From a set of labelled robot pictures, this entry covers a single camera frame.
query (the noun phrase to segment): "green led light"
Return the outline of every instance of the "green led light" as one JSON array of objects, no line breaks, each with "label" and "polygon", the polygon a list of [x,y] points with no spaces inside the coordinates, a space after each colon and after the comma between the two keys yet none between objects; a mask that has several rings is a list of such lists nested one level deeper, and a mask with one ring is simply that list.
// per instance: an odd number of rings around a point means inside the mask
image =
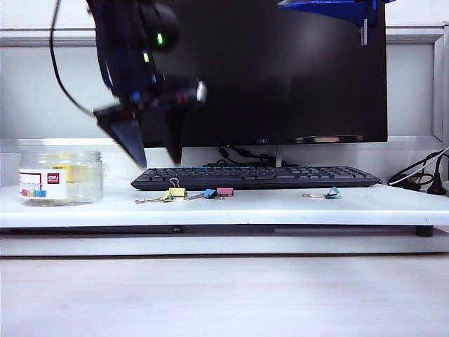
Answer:
[{"label": "green led light", "polygon": [[157,44],[160,46],[163,45],[163,37],[161,33],[157,33]]}]

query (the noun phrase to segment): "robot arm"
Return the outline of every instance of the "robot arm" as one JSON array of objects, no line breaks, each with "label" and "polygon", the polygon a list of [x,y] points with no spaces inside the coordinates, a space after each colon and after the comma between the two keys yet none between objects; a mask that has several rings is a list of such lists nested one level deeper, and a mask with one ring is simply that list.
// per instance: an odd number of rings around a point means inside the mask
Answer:
[{"label": "robot arm", "polygon": [[120,104],[94,111],[103,128],[141,167],[147,162],[139,121],[149,115],[175,163],[181,157],[182,123],[204,103],[199,80],[157,72],[153,51],[169,51],[179,39],[172,10],[151,0],[87,0],[95,21],[102,79]]}]

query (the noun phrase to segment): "black keyboard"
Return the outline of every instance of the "black keyboard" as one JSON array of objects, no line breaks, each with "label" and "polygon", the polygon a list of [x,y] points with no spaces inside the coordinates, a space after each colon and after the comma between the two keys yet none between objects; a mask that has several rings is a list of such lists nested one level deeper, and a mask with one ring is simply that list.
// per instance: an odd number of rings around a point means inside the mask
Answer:
[{"label": "black keyboard", "polygon": [[347,166],[329,167],[194,167],[149,168],[131,185],[139,190],[164,191],[179,179],[187,190],[233,187],[235,190],[272,190],[306,187],[366,187],[380,182],[372,174]]}]

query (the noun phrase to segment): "red label logo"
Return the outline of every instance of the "red label logo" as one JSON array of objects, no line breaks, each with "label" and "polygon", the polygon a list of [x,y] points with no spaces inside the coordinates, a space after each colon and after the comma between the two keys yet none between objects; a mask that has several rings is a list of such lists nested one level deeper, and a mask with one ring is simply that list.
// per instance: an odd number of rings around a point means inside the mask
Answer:
[{"label": "red label logo", "polygon": [[49,173],[47,174],[48,184],[59,184],[59,173]]}]

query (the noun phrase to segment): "clear plastic jar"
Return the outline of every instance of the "clear plastic jar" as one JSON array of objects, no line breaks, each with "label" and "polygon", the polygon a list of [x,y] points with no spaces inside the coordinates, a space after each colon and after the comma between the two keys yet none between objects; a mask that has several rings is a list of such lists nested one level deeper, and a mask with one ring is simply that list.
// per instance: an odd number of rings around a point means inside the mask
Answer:
[{"label": "clear plastic jar", "polygon": [[89,204],[102,199],[99,152],[23,152],[20,196],[33,206]]}]

